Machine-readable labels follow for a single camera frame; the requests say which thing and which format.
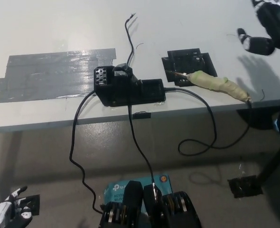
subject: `white table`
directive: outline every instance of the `white table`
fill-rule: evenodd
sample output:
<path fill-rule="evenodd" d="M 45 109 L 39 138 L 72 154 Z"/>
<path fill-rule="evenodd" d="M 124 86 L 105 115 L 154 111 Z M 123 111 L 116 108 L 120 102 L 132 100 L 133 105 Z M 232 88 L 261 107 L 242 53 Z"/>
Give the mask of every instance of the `white table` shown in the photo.
<path fill-rule="evenodd" d="M 165 87 L 174 86 L 166 80 L 161 57 L 168 50 L 200 48 L 210 54 L 218 76 L 249 88 L 253 106 L 280 105 L 280 51 L 270 57 L 249 54 L 234 35 L 241 27 L 252 36 L 267 36 L 250 0 L 0 0 L 0 78 L 10 55 L 116 48 L 114 65 L 126 62 L 131 48 L 124 22 L 135 12 L 131 38 L 135 46 L 144 43 L 131 65 L 138 79 L 162 78 Z M 250 70 L 239 58 L 250 60 Z M 214 111 L 246 107 L 222 93 L 185 88 L 202 96 Z M 262 89 L 265 98 L 260 101 Z M 81 100 L 1 103 L 0 132 L 71 125 Z M 156 117 L 206 108 L 191 96 L 170 93 L 164 104 L 133 106 L 134 113 L 140 111 Z M 94 97 L 79 119 L 80 124 L 125 120 L 127 107 L 104 107 Z"/>

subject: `gray floor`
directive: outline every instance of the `gray floor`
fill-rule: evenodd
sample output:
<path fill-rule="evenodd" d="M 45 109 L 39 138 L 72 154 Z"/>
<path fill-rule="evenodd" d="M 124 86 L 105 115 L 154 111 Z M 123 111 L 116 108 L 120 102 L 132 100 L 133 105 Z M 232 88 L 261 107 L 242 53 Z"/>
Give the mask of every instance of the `gray floor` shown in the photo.
<path fill-rule="evenodd" d="M 215 115 L 218 145 L 245 128 L 236 113 Z M 233 148 L 197 157 L 182 157 L 184 138 L 212 140 L 207 114 L 134 121 L 139 145 L 155 173 L 168 173 L 174 191 L 186 191 L 205 228 L 280 228 L 280 170 L 264 187 L 264 195 L 234 199 L 227 179 L 257 174 L 280 145 L 273 131 L 250 130 Z M 81 173 L 69 160 L 71 128 L 0 133 L 0 199 L 28 185 L 25 195 L 41 195 L 41 213 L 29 228 L 98 227 L 101 216 L 91 209 L 93 196 L 81 184 Z M 185 152 L 201 146 L 187 144 Z M 131 137 L 128 122 L 77 127 L 74 158 L 86 169 L 86 182 L 103 203 L 109 182 L 147 176 L 148 169 Z"/>

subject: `black power adapter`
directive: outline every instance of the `black power adapter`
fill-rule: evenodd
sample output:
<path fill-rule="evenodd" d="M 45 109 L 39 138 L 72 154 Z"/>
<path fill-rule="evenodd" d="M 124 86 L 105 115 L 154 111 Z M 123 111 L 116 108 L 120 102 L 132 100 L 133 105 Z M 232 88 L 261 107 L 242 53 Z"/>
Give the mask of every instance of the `black power adapter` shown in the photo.
<path fill-rule="evenodd" d="M 111 107 L 166 99 L 161 79 L 138 80 L 126 64 L 97 67 L 94 70 L 94 91 L 104 106 Z"/>

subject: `thin wire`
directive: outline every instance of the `thin wire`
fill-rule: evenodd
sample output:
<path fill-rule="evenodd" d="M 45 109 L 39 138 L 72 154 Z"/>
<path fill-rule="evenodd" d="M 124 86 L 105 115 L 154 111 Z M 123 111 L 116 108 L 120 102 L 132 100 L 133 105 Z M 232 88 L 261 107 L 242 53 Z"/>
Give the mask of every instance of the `thin wire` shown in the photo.
<path fill-rule="evenodd" d="M 129 39 L 129 42 L 131 44 L 131 53 L 127 59 L 127 62 L 126 64 L 129 66 L 130 65 L 130 61 L 131 61 L 131 56 L 134 54 L 134 45 L 132 44 L 132 41 L 131 41 L 131 36 L 130 36 L 130 33 L 129 33 L 129 30 L 127 29 L 127 23 L 130 21 L 130 19 L 132 19 L 132 17 L 135 16 L 135 13 L 133 13 L 130 18 L 128 18 L 126 21 L 125 21 L 125 31 L 126 31 L 126 34 L 127 34 L 127 38 Z"/>
<path fill-rule="evenodd" d="M 138 48 L 138 46 L 139 46 L 139 45 L 141 45 L 141 44 L 144 44 L 144 43 L 140 43 L 140 44 L 138 44 L 138 45 L 136 46 L 136 49 L 137 49 L 137 48 Z"/>
<path fill-rule="evenodd" d="M 148 165 L 149 167 L 149 171 L 150 171 L 150 175 L 151 175 L 151 182 L 154 183 L 155 180 L 154 180 L 154 174 L 153 174 L 153 169 L 151 168 L 151 165 L 149 163 L 149 160 L 146 158 L 146 156 L 144 155 L 144 153 L 142 152 L 142 150 L 140 149 L 138 143 L 137 143 L 137 140 L 136 140 L 136 136 L 135 136 L 135 132 L 134 132 L 134 127 L 133 127 L 133 124 L 132 124 L 132 115 L 131 115 L 131 105 L 129 104 L 128 105 L 128 111 L 129 111 L 129 120 L 130 120 L 130 124 L 131 124 L 131 134 L 132 134 L 132 138 L 136 144 L 136 147 L 138 148 L 138 151 L 141 153 L 142 157 L 144 158 L 146 164 Z"/>
<path fill-rule="evenodd" d="M 214 115 L 213 115 L 213 112 L 211 110 L 211 107 L 208 105 L 208 103 L 202 98 L 200 97 L 199 95 L 193 93 L 192 91 L 189 91 L 189 90 L 186 90 L 186 89 L 181 89 L 181 88 L 164 88 L 165 91 L 182 91 L 182 92 L 185 92 L 185 93 L 188 93 L 188 94 L 191 94 L 192 96 L 194 96 L 195 98 L 197 98 L 198 100 L 200 100 L 202 103 L 204 103 L 207 107 L 207 110 L 209 112 L 209 114 L 211 115 L 211 119 L 212 119 L 212 123 L 213 123 L 213 130 L 214 130 L 214 139 L 212 141 L 212 143 L 209 145 L 209 144 L 206 144 L 206 143 L 203 143 L 197 139 L 185 139 L 183 141 L 181 141 L 178 145 L 178 151 L 180 154 L 184 155 L 184 156 L 197 156 L 197 155 L 200 155 L 200 154 L 203 154 L 205 152 L 207 152 L 210 148 L 213 147 L 214 143 L 216 142 L 217 140 L 217 130 L 216 130 L 216 122 L 215 122 L 215 118 L 214 118 Z M 193 154 L 184 154 L 180 151 L 180 145 L 186 141 L 192 141 L 192 142 L 196 142 L 196 143 L 199 143 L 199 144 L 203 144 L 205 146 L 207 146 L 204 150 L 200 151 L 200 152 L 197 152 L 197 153 L 193 153 Z"/>
<path fill-rule="evenodd" d="M 127 34 L 127 37 L 129 39 L 129 42 L 130 42 L 130 45 L 131 45 L 131 53 L 127 59 L 127 62 L 126 64 L 129 66 L 130 65 L 130 61 L 131 61 L 131 57 L 134 55 L 134 45 L 132 44 L 132 41 L 131 41 L 131 37 L 130 37 L 130 33 L 127 29 L 127 23 L 130 21 L 130 19 L 134 16 L 135 14 L 132 14 L 130 16 L 130 18 L 128 18 L 125 22 L 125 30 L 126 30 L 126 34 Z M 128 113 L 129 113 L 129 120 L 130 120 L 130 125 L 131 125 L 131 134 L 132 134 L 132 138 L 135 142 L 135 145 L 138 149 L 138 151 L 140 152 L 140 154 L 142 155 L 142 157 L 144 158 L 146 164 L 148 165 L 149 167 L 149 171 L 150 171 L 150 175 L 151 175 L 151 182 L 152 183 L 155 183 L 155 180 L 154 180 L 154 174 L 153 174 L 153 169 L 149 163 L 149 160 L 147 159 L 147 157 L 144 155 L 144 153 L 142 152 L 141 148 L 139 147 L 138 145 L 138 142 L 136 140 L 136 136 L 135 136 L 135 132 L 134 132 L 134 126 L 132 124 L 132 114 L 131 114 L 131 100 L 130 100 L 130 87 L 127 89 L 127 108 L 128 108 Z"/>
<path fill-rule="evenodd" d="M 77 162 L 75 162 L 73 160 L 73 152 L 74 152 L 74 147 L 75 147 L 75 128 L 76 128 L 76 125 L 77 125 L 77 120 L 78 120 L 78 116 L 79 116 L 79 113 L 81 111 L 81 108 L 82 106 L 84 105 L 85 101 L 91 96 L 94 94 L 94 91 L 91 91 L 88 95 L 86 95 L 86 97 L 82 100 L 82 102 L 79 104 L 79 107 L 75 113 L 75 117 L 74 117 L 74 122 L 73 122 L 73 131 L 72 131 L 72 144 L 71 144 L 71 148 L 70 148 L 70 153 L 69 153 L 69 160 L 72 164 L 74 164 L 75 166 L 77 166 L 81 172 L 82 172 L 82 184 L 87 187 L 89 189 L 89 191 L 92 192 L 93 194 L 93 210 L 98 212 L 99 214 L 103 214 L 101 211 L 99 211 L 98 209 L 95 208 L 95 203 L 96 203 L 96 193 L 94 192 L 94 190 L 89 187 L 86 183 L 85 183 L 85 170 L 84 168 L 78 164 Z"/>
<path fill-rule="evenodd" d="M 261 91 L 262 91 L 263 97 L 262 97 L 262 99 L 260 99 L 260 101 L 262 101 L 265 97 L 263 89 L 261 89 Z"/>
<path fill-rule="evenodd" d="M 217 149 L 217 150 L 227 149 L 227 148 L 232 147 L 232 146 L 234 146 L 235 144 L 237 144 L 237 143 L 248 133 L 249 128 L 250 128 L 250 123 L 251 123 L 251 120 L 252 120 L 252 105 L 251 105 L 251 102 L 250 102 L 250 101 L 247 101 L 247 105 L 248 105 L 248 107 L 249 107 L 249 109 L 250 109 L 250 115 L 249 115 L 248 125 L 247 125 L 245 131 L 244 131 L 234 142 L 232 142 L 232 143 L 230 143 L 230 144 L 228 144 L 228 145 L 226 145 L 226 146 L 214 146 L 214 143 L 215 143 L 215 141 L 216 141 L 216 139 L 217 139 L 217 129 L 216 129 L 215 119 L 214 119 L 212 110 L 211 110 L 211 108 L 209 107 L 209 105 L 207 104 L 207 102 L 206 102 L 203 98 L 201 98 L 199 95 L 197 95 L 197 94 L 195 94 L 195 93 L 193 93 L 193 92 L 191 92 L 191 91 L 189 91 L 189 90 L 186 90 L 186 89 L 181 89 L 181 88 L 165 88 L 165 89 L 166 89 L 166 91 L 182 91 L 182 92 L 186 92 L 186 93 L 188 93 L 188 94 L 193 95 L 194 97 L 196 97 L 197 99 L 199 99 L 200 101 L 202 101 L 202 102 L 206 105 L 206 107 L 207 107 L 207 109 L 208 109 L 208 111 L 209 111 L 209 113 L 210 113 L 210 115 L 211 115 L 211 117 L 212 117 L 213 129 L 214 129 L 214 140 L 213 140 L 213 142 L 212 142 L 211 144 L 207 144 L 207 143 L 201 142 L 201 141 L 199 141 L 199 140 L 195 140 L 195 139 L 185 139 L 185 140 L 182 140 L 182 141 L 178 144 L 178 152 L 179 152 L 181 155 L 184 155 L 184 156 L 195 156 L 195 155 L 200 155 L 200 154 L 202 154 L 202 153 L 208 151 L 210 148 L 212 148 L 212 149 Z M 206 146 L 207 148 L 206 148 L 203 152 L 200 152 L 200 153 L 185 154 L 185 153 L 183 153 L 183 152 L 181 151 L 180 147 L 181 147 L 181 145 L 182 145 L 184 142 L 189 142 L 189 141 L 191 141 L 191 142 L 197 142 L 197 143 L 199 143 L 199 144 L 201 144 L 201 145 Z"/>

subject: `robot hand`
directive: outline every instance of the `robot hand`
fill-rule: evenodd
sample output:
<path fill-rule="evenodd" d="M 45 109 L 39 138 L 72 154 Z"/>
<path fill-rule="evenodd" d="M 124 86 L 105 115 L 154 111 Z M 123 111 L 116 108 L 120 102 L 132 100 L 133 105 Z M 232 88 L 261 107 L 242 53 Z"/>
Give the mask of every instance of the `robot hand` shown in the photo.
<path fill-rule="evenodd" d="M 9 222 L 5 228 L 25 228 L 32 221 L 32 214 L 29 207 L 24 207 Z"/>
<path fill-rule="evenodd" d="M 0 228 L 25 228 L 32 221 L 31 207 L 38 205 L 31 204 L 39 196 L 17 199 L 26 189 L 27 187 L 17 189 L 0 203 Z"/>
<path fill-rule="evenodd" d="M 270 38 L 251 37 L 242 28 L 237 30 L 239 40 L 246 51 L 270 55 L 280 49 L 280 2 L 279 0 L 251 0 L 257 18 Z"/>

